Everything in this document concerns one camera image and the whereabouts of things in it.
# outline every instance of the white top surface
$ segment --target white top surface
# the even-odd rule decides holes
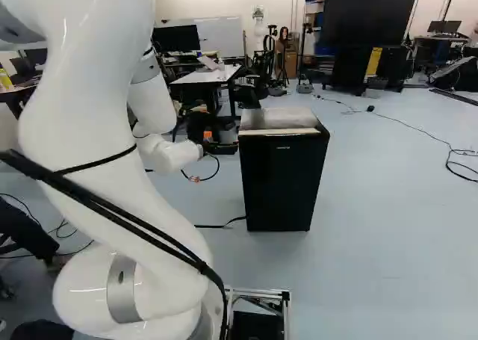
[[[443,36],[416,36],[417,40],[449,40],[449,41],[455,41],[457,43],[461,43],[464,41],[469,41],[470,39],[465,38],[465,37],[443,37]]]
[[[227,82],[241,68],[241,65],[225,65],[226,69],[221,71],[216,69],[210,72],[194,71],[185,77],[172,82],[172,84],[207,84],[217,82]]]

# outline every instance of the black strap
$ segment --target black strap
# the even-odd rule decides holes
[[[121,158],[121,157],[124,157],[125,155],[130,154],[131,152],[133,152],[136,149],[136,147],[137,146],[135,144],[135,145],[131,146],[130,148],[128,148],[126,151],[123,151],[123,152],[118,153],[116,155],[112,155],[110,157],[100,159],[99,161],[94,161],[94,162],[82,164],[80,166],[65,168],[64,170],[56,170],[53,173],[60,174],[60,175],[64,176],[65,174],[68,174],[68,173],[74,173],[74,172],[79,172],[80,170],[87,170],[88,168],[98,167],[98,166],[101,166],[102,164],[107,164],[107,163],[110,163],[112,161],[116,161],[118,158]]]
[[[144,52],[143,56],[146,56],[146,55],[149,54],[151,51],[152,51],[152,46]]]

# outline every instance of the black cable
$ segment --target black cable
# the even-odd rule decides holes
[[[209,157],[212,157],[216,160],[216,163],[217,163],[217,167],[216,167],[216,171],[212,174],[212,176],[209,176],[209,177],[206,177],[206,178],[199,178],[199,177],[195,177],[195,176],[192,176],[192,177],[189,177],[186,172],[184,172],[183,170],[181,170],[181,173],[182,175],[189,181],[192,181],[192,182],[205,182],[205,181],[208,181],[209,179],[213,179],[218,173],[219,173],[219,169],[220,169],[220,162],[219,162],[219,158],[218,157],[215,157],[213,156],[211,153],[208,153],[207,154]]]
[[[91,244],[93,244],[94,240],[92,240],[90,243],[88,243],[87,245],[85,245],[84,247],[82,247],[80,250],[77,250],[75,252],[72,252],[72,253],[66,253],[66,254],[56,254],[57,256],[74,256],[75,254],[78,254],[80,253],[81,251],[87,249]]]
[[[19,200],[18,198],[14,197],[14,196],[12,196],[11,194],[0,193],[0,196],[10,197],[10,198],[16,200],[21,205],[23,205],[25,207],[25,209],[27,210],[28,215],[30,216],[30,218],[33,219],[39,226],[42,226],[41,223],[39,222],[39,220],[33,216],[33,214],[30,211],[30,208],[26,204],[24,204],[24,202],[22,202],[21,200]]]
[[[201,228],[201,229],[228,229],[228,225],[231,224],[231,223],[234,223],[234,222],[237,222],[238,220],[244,220],[246,219],[247,216],[243,216],[243,217],[237,217],[237,218],[234,218],[234,219],[231,219],[229,222],[227,222],[226,224],[224,224],[223,226],[202,226],[202,225],[196,225],[195,227],[196,228]]]
[[[150,135],[150,133],[148,133],[147,135],[144,135],[144,136],[141,136],[141,137],[136,137],[135,135],[133,135],[134,138],[136,138],[137,140],[141,140],[143,138],[146,138]]]
[[[94,240],[91,241],[90,243],[88,243],[87,245],[85,245],[84,247],[82,247],[80,250],[77,250],[75,252],[66,253],[66,254],[55,254],[55,255],[56,256],[73,256],[75,254],[80,253],[82,250],[87,249],[93,242],[94,242]],[[0,256],[0,259],[19,259],[19,258],[29,258],[31,256],[34,256],[34,255],[33,254],[26,254],[24,256]]]
[[[66,226],[67,224],[69,224],[66,219],[64,218],[60,225],[54,229],[55,231],[55,236],[58,238],[58,239],[67,239],[69,237],[71,237],[72,235],[74,235],[78,230],[75,229],[73,232],[69,233],[68,235],[60,235],[60,229],[63,228],[64,226]]]
[[[361,113],[361,112],[365,112],[367,114],[373,114],[375,116],[378,116],[378,117],[381,117],[381,118],[385,118],[387,120],[390,120],[390,121],[394,121],[394,122],[397,122],[405,127],[408,127],[409,129],[413,129],[415,131],[418,131],[418,132],[421,132],[423,133],[424,135],[427,135],[428,137],[432,138],[433,140],[436,140],[440,143],[443,143],[443,144],[446,144],[448,146],[448,148],[450,149],[449,152],[448,152],[448,157],[447,157],[447,161],[445,162],[445,167],[447,168],[447,170],[449,172],[451,172],[452,174],[454,174],[455,176],[458,176],[459,178],[461,179],[464,179],[466,181],[469,181],[469,182],[474,182],[474,183],[478,183],[478,178],[477,179],[472,179],[472,178],[469,178],[467,176],[463,176],[462,174],[460,173],[457,173],[456,171],[452,170],[452,168],[450,167],[451,164],[455,165],[455,166],[459,166],[459,167],[462,167],[462,168],[465,168],[466,170],[469,170],[475,174],[478,175],[478,171],[477,170],[474,170],[473,168],[469,167],[469,166],[466,166],[464,164],[461,164],[461,163],[458,163],[458,162],[455,162],[455,161],[451,161],[451,155],[452,153],[455,153],[456,155],[461,155],[461,156],[466,156],[466,157],[478,157],[478,153],[472,149],[454,149],[453,146],[451,145],[450,142],[446,142],[445,140],[442,140],[434,135],[432,135],[431,133],[427,132],[427,131],[424,131],[423,129],[419,129],[417,127],[414,127],[414,126],[410,126],[408,123],[405,123],[403,121],[400,121],[400,120],[397,120],[397,119],[394,119],[394,118],[391,118],[391,117],[388,117],[388,116],[384,116],[383,114],[377,114],[375,112],[366,112],[366,111],[356,111],[354,110],[353,108],[351,108],[349,105],[343,103],[343,102],[340,102],[340,101],[336,101],[334,99],[325,99],[326,101],[330,101],[330,102],[336,102],[336,103],[339,103],[339,104],[342,104],[346,107],[348,107],[349,109],[351,109],[351,111],[346,111],[346,112],[342,112],[342,114],[357,114],[357,113]]]
[[[404,123],[403,121],[400,121],[400,120],[395,120],[394,118],[391,118],[391,117],[387,117],[387,116],[383,116],[382,114],[376,114],[375,112],[369,112],[371,114],[374,114],[375,116],[378,116],[378,117],[381,117],[381,118],[385,118],[387,120],[390,120],[390,121],[394,121],[394,122],[398,122],[402,125],[404,125],[405,127],[408,127],[409,129],[414,129],[415,131],[419,131],[421,133],[424,133],[425,135],[427,135],[428,137],[434,139],[434,140],[437,140],[438,142],[442,142],[443,144],[446,144],[451,150],[453,150],[451,144],[449,144],[448,142],[446,142],[445,140],[441,140],[440,138],[430,134],[429,132],[427,131],[424,131],[423,129],[418,129],[416,127],[413,127],[413,126],[410,126],[409,124],[407,123]]]
[[[50,185],[57,191],[62,192],[68,197],[72,198],[76,202],[86,206],[95,213],[109,219],[111,222],[122,227],[123,229],[135,234],[137,237],[150,243],[154,247],[163,250],[165,253],[174,256],[180,261],[190,265],[198,270],[198,272],[210,279],[220,290],[223,299],[223,319],[220,329],[220,340],[226,340],[227,331],[227,299],[224,283],[217,275],[217,273],[208,266],[203,260],[200,259],[194,252],[189,250],[185,245],[155,228],[151,224],[141,220],[133,214],[125,211],[124,209],[114,205],[113,203],[104,200],[100,196],[95,195],[86,188],[64,178],[63,175],[53,173],[52,171],[28,160],[18,152],[0,152],[0,159],[9,164],[11,167],[17,169],[19,172],[30,176],[33,179],[40,180],[47,185]],[[163,243],[153,235],[161,237],[167,241],[170,245]]]

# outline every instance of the power cord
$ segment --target power cord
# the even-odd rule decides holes
[[[234,218],[234,219],[231,219],[229,222],[227,222],[226,224],[222,225],[222,226],[202,226],[202,225],[196,225],[195,227],[196,228],[200,228],[200,229],[231,229],[230,227],[227,227],[229,224],[231,223],[234,223],[234,222],[237,222],[238,220],[244,220],[246,219],[247,216],[242,216],[242,217],[237,217],[237,218]]]
[[[208,153],[207,154],[209,157],[211,158],[214,158],[216,160],[216,163],[217,163],[217,168],[216,168],[216,171],[212,174],[212,176],[209,176],[209,177],[206,177],[206,178],[199,178],[198,176],[188,176],[186,174],[186,172],[184,172],[183,170],[181,170],[181,173],[182,175],[189,181],[191,182],[195,182],[195,183],[199,183],[199,182],[205,182],[205,181],[208,181],[209,179],[213,179],[218,173],[219,173],[219,169],[221,167],[220,165],[220,162],[219,162],[219,158],[212,155],[211,153]]]
[[[76,250],[75,252],[72,253],[65,253],[65,254],[58,254],[56,253],[56,256],[74,256],[75,254],[80,253],[81,251],[87,249],[91,244],[93,244],[94,240],[82,247],[80,250]],[[19,259],[19,258],[29,258],[31,256],[34,256],[33,254],[26,254],[24,256],[0,256],[0,259]]]
[[[64,218],[60,225],[58,227],[56,227],[55,229],[53,229],[51,232],[54,232],[55,231],[55,236],[58,238],[58,239],[67,239],[69,237],[71,237],[72,235],[74,235],[78,230],[75,228],[75,230],[73,230],[73,232],[69,233],[68,235],[60,235],[60,229],[62,229],[64,226],[68,225],[68,221]]]
[[[415,131],[421,132],[424,135],[427,135],[428,137],[432,138],[433,140],[436,140],[440,143],[446,144],[449,148],[447,161],[445,163],[445,167],[447,168],[447,170],[449,172],[451,172],[452,174],[454,174],[455,176],[458,176],[461,179],[464,179],[464,180],[469,181],[469,182],[478,183],[478,179],[472,179],[472,178],[464,176],[460,173],[457,173],[456,171],[452,170],[452,168],[450,166],[450,165],[454,165],[454,166],[462,167],[462,168],[465,168],[466,170],[469,170],[469,171],[478,175],[477,170],[474,170],[473,168],[471,168],[469,166],[466,166],[464,164],[461,164],[459,162],[451,161],[452,154],[460,155],[460,156],[464,156],[464,157],[478,157],[478,152],[477,151],[475,151],[473,149],[454,149],[450,142],[446,142],[445,140],[442,140],[442,139],[436,137],[435,135],[432,135],[431,133],[429,133],[427,131],[424,131],[423,129],[419,129],[419,128],[414,127],[414,126],[410,126],[408,123],[405,123],[403,121],[400,121],[400,120],[397,120],[397,119],[394,119],[394,118],[391,118],[391,117],[388,117],[388,116],[384,116],[382,114],[378,114],[378,113],[375,113],[373,111],[357,111],[356,109],[352,108],[351,106],[347,105],[346,103],[343,103],[343,102],[340,102],[340,101],[337,101],[337,100],[334,100],[334,99],[324,99],[324,100],[330,101],[330,102],[335,102],[335,103],[344,105],[345,107],[349,108],[349,111],[341,112],[342,114],[359,114],[359,113],[364,113],[364,112],[368,113],[368,114],[373,114],[377,117],[381,117],[381,118],[384,118],[384,119],[387,119],[387,120],[390,120],[390,121],[397,122],[397,123],[399,123],[399,124],[401,124],[405,127],[408,127],[409,129],[414,129]]]
[[[39,226],[42,226],[41,223],[39,222],[39,220],[33,216],[33,214],[32,214],[31,211],[30,211],[30,208],[29,208],[24,202],[22,202],[21,200],[19,200],[18,198],[14,197],[14,196],[12,196],[11,194],[0,193],[0,196],[2,196],[2,197],[9,197],[9,198],[11,198],[11,199],[13,199],[13,200],[16,200],[16,201],[17,201],[18,203],[20,203],[21,205],[23,205],[23,206],[25,207],[25,209],[26,209],[28,215],[30,216],[30,218],[33,219],[33,220],[35,221],[35,223],[37,223]]]
[[[33,214],[31,213],[31,210],[30,208],[21,200],[19,200],[18,198],[12,196],[11,194],[6,194],[6,193],[0,193],[0,196],[2,197],[10,197],[11,199],[13,200],[16,200],[18,203],[20,203],[21,205],[23,205],[23,207],[25,207],[27,213],[28,213],[28,216],[33,219],[35,221],[35,223],[37,223],[40,227],[42,226],[41,223],[39,222],[39,220],[33,216]],[[58,239],[67,239],[71,236],[73,236],[78,230],[75,229],[73,230],[71,233],[69,233],[68,235],[60,235],[59,234],[59,231],[60,229],[62,229],[63,227],[65,227],[66,225],[68,225],[68,221],[66,219],[62,219],[61,223],[59,226],[57,226],[56,228],[50,230],[47,232],[47,234],[52,234],[53,232],[55,233],[55,236],[56,238]],[[85,250],[86,248],[88,248],[94,241],[91,241],[90,243],[88,243],[87,245],[85,245],[84,247],[82,247],[80,250],[77,250],[73,253],[66,253],[66,254],[56,254],[57,256],[71,256],[71,255],[74,255],[76,253],[79,253],[81,252],[82,250]],[[19,258],[28,258],[28,257],[31,257],[31,256],[34,256],[33,254],[26,254],[24,256],[0,256],[0,259],[19,259]]]

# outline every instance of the metal base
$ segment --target metal base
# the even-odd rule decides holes
[[[243,288],[227,288],[228,298],[228,331],[234,325],[234,307],[239,300],[246,301],[282,319],[282,339],[291,338],[290,309],[291,293],[289,290],[255,290]]]

